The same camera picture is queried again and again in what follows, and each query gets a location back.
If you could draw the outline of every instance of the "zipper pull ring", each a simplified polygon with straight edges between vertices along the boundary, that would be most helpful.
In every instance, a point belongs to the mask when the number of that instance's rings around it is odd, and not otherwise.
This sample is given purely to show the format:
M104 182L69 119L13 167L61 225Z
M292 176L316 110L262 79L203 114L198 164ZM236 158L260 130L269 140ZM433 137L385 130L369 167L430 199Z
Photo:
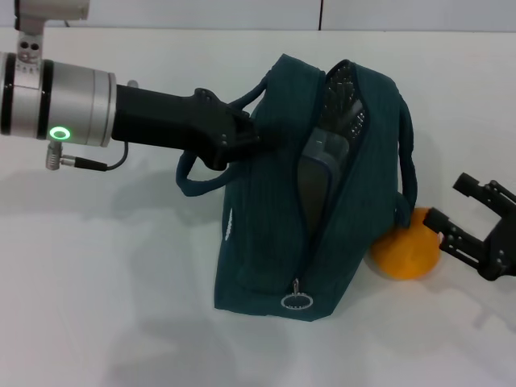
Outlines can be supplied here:
M314 299L306 293L299 292L299 280L293 280L293 293L287 294L281 299L281 306L290 310L304 310L314 304Z

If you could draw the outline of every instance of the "bag strap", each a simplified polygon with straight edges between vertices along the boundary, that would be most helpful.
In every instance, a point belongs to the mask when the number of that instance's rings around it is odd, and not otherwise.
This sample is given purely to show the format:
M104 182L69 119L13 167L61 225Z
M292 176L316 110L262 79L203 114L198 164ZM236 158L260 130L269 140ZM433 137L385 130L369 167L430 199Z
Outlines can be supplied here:
M255 101L267 88L268 73L261 80L260 84L245 94L243 97L233 101L229 105L235 109L242 110L245 106ZM195 164L197 157L192 152L183 152L176 169L176 184L183 194L188 197L201 196L210 191L222 188L232 181L237 175L237 165L230 165L219 177L208 181L193 181L188 178Z
M401 96L400 99L400 129L398 141L403 193L399 193L396 198L395 222L398 226L408 227L410 225L410 216L414 211L418 197L418 180L416 178L414 162L412 161L412 151L414 150L412 118L410 117L409 107Z

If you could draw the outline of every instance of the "black cable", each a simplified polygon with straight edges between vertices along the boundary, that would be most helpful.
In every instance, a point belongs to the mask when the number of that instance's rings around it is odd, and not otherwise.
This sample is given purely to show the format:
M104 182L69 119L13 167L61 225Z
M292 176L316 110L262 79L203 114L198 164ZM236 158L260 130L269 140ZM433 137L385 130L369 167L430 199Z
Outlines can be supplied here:
M113 169L117 169L120 165L126 162L127 156L129 156L129 143L126 141L123 143L123 156L120 161L116 164L110 165L106 168L106 171L112 171Z
M83 159L82 157L76 157L74 162L75 168L80 169L89 169L90 171L99 171L99 172L107 172L112 171L113 169L117 169L120 165L125 163L127 160L127 156L129 155L129 143L123 143L123 156L120 161L113 165L107 165L105 163L100 163L95 160Z

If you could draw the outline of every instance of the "orange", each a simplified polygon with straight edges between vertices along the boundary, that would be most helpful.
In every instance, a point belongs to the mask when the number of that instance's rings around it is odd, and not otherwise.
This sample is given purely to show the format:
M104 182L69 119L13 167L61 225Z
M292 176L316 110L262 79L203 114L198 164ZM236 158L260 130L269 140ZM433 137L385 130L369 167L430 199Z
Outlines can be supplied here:
M380 270L397 280L412 280L429 273L439 262L439 236L422 224L427 208L416 208L410 228L396 228L371 247Z

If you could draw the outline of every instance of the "white wall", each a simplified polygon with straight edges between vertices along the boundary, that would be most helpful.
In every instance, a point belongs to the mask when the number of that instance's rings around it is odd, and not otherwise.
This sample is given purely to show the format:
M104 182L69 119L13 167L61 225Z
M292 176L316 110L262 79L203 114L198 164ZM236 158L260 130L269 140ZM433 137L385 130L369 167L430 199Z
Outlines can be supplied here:
M322 29L516 31L516 1L324 0Z
M13 24L13 5L14 0L0 0L0 26ZM71 24L315 30L319 10L319 0L91 0L88 21Z

